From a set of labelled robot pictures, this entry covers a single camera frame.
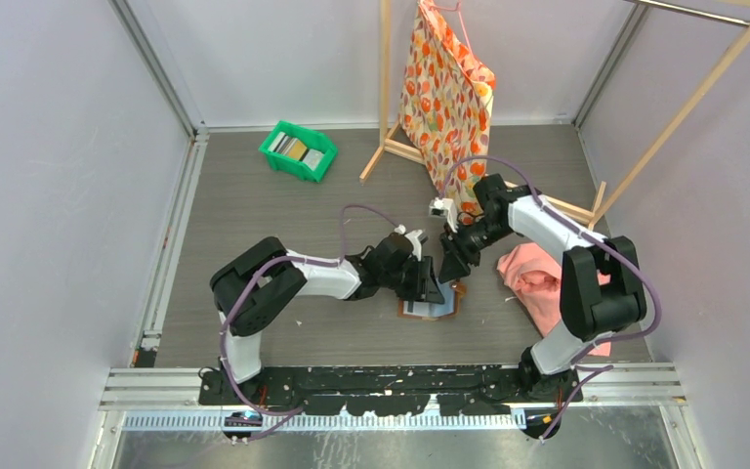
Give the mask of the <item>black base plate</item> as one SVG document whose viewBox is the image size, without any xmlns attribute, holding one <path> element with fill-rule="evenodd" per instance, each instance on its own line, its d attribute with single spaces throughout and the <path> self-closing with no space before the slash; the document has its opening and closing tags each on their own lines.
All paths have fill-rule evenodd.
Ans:
<svg viewBox="0 0 750 469">
<path fill-rule="evenodd" d="M 495 415 L 513 404 L 557 408 L 581 398 L 579 377 L 566 371 L 531 382 L 500 364 L 401 366 L 267 366 L 240 393 L 271 411 L 379 417 L 418 415 L 436 405 L 443 416 Z"/>
</svg>

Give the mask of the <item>floral fabric bag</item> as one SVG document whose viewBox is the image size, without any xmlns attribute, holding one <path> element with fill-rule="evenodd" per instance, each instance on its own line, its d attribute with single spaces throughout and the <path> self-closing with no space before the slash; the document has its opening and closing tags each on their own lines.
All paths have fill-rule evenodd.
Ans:
<svg viewBox="0 0 750 469">
<path fill-rule="evenodd" d="M 474 184 L 486 173 L 496 78 L 433 1 L 419 1 L 400 90 L 399 121 L 438 191 L 459 214 L 482 213 Z"/>
</svg>

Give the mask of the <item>pink cloth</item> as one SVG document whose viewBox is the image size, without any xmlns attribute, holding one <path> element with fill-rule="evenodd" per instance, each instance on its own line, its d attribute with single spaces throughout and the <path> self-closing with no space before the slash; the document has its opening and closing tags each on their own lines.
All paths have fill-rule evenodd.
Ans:
<svg viewBox="0 0 750 469">
<path fill-rule="evenodd" d="M 542 337 L 560 321 L 562 268 L 534 242 L 516 246 L 502 255 L 496 271 L 522 303 Z"/>
</svg>

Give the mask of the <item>pink hanger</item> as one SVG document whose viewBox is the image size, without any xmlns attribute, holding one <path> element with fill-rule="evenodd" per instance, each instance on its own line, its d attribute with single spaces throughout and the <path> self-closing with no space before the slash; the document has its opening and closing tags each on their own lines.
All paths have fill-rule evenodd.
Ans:
<svg viewBox="0 0 750 469">
<path fill-rule="evenodd" d="M 422 5 L 444 50 L 459 62 L 470 66 L 479 64 L 464 20 L 462 2 L 446 6 L 437 1 L 423 1 Z"/>
</svg>

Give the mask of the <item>silver card in bin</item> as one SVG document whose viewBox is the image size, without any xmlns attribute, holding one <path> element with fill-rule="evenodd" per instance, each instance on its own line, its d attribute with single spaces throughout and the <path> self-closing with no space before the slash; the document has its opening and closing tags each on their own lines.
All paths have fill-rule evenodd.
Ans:
<svg viewBox="0 0 750 469">
<path fill-rule="evenodd" d="M 324 157 L 324 153 L 317 150 L 317 149 L 308 149 L 303 157 L 301 158 L 301 161 L 312 171 L 316 171 L 321 160 Z"/>
</svg>

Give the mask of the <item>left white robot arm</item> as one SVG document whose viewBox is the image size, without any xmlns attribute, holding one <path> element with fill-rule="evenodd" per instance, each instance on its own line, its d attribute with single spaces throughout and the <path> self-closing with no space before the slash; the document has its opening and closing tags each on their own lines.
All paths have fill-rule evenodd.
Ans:
<svg viewBox="0 0 750 469">
<path fill-rule="evenodd" d="M 358 301 L 391 290 L 412 313 L 451 306 L 426 234 L 397 228 L 377 245 L 340 259 L 307 256 L 269 236 L 217 271 L 210 280 L 222 320 L 223 391 L 235 403 L 252 403 L 261 389 L 262 332 L 297 297 Z"/>
</svg>

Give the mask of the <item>wooden clothes rack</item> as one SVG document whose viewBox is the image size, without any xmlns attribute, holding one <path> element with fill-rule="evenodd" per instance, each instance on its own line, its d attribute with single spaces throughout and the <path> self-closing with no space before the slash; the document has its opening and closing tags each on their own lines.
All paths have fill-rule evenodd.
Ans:
<svg viewBox="0 0 750 469">
<path fill-rule="evenodd" d="M 750 9 L 750 1 L 741 5 Z M 750 45 L 750 20 L 745 20 L 716 63 L 695 81 L 695 66 L 680 72 L 674 66 L 696 47 L 678 52 L 672 45 L 652 45 L 652 39 L 663 36 L 661 21 L 649 16 L 654 6 L 643 1 L 632 9 L 574 122 L 595 178 L 615 175 L 610 163 L 626 172 L 614 188 L 598 189 L 590 209 L 554 202 L 589 226 L 605 216 Z"/>
</svg>

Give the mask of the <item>aluminium frame rail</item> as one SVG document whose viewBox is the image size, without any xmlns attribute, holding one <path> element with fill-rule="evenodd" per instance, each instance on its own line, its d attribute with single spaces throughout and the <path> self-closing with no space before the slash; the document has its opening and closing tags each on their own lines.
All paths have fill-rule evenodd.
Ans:
<svg viewBox="0 0 750 469">
<path fill-rule="evenodd" d="M 684 406 L 668 363 L 580 366 L 524 390 L 510 365 L 270 366 L 238 387 L 213 367 L 118 368 L 100 407 L 136 430 L 525 429 L 576 407 Z"/>
</svg>

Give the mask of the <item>gold credit card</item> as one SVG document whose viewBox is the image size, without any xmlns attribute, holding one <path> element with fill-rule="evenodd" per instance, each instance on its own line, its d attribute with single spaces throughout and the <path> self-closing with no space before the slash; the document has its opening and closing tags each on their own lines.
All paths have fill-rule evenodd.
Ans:
<svg viewBox="0 0 750 469">
<path fill-rule="evenodd" d="M 301 161 L 301 158 L 308 149 L 300 139 L 291 138 L 283 149 L 282 154 L 290 159 Z"/>
</svg>

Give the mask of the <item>brown leather card holder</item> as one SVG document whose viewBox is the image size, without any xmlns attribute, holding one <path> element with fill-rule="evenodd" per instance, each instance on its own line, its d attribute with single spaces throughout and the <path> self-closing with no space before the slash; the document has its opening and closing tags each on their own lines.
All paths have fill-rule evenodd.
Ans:
<svg viewBox="0 0 750 469">
<path fill-rule="evenodd" d="M 460 305 L 467 293 L 467 287 L 460 281 L 438 284 L 444 302 L 442 304 L 430 302 L 398 302 L 397 315 L 400 318 L 419 320 L 443 320 L 455 317 L 460 312 Z"/>
</svg>

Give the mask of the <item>green plastic bin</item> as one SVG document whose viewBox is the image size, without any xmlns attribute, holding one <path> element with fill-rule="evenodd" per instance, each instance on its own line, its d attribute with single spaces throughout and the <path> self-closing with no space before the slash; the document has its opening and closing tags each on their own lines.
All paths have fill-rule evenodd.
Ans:
<svg viewBox="0 0 750 469">
<path fill-rule="evenodd" d="M 267 134 L 259 151 L 273 171 L 312 183 L 324 179 L 338 154 L 336 145 L 325 134 L 284 120 Z"/>
</svg>

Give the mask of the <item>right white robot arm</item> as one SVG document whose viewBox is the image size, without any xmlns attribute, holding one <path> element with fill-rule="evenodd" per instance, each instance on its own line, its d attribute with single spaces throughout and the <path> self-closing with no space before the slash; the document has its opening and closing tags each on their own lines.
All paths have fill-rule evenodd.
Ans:
<svg viewBox="0 0 750 469">
<path fill-rule="evenodd" d="M 646 316 L 636 247 L 625 236 L 608 238 L 581 226 L 537 189 L 510 188 L 498 174 L 481 178 L 474 192 L 482 214 L 469 225 L 459 221 L 452 199 L 437 197 L 429 205 L 430 214 L 445 221 L 438 277 L 467 277 L 484 248 L 512 234 L 535 242 L 559 263 L 560 319 L 522 352 L 519 363 L 521 393 L 543 401 L 568 382 L 581 354 Z"/>
</svg>

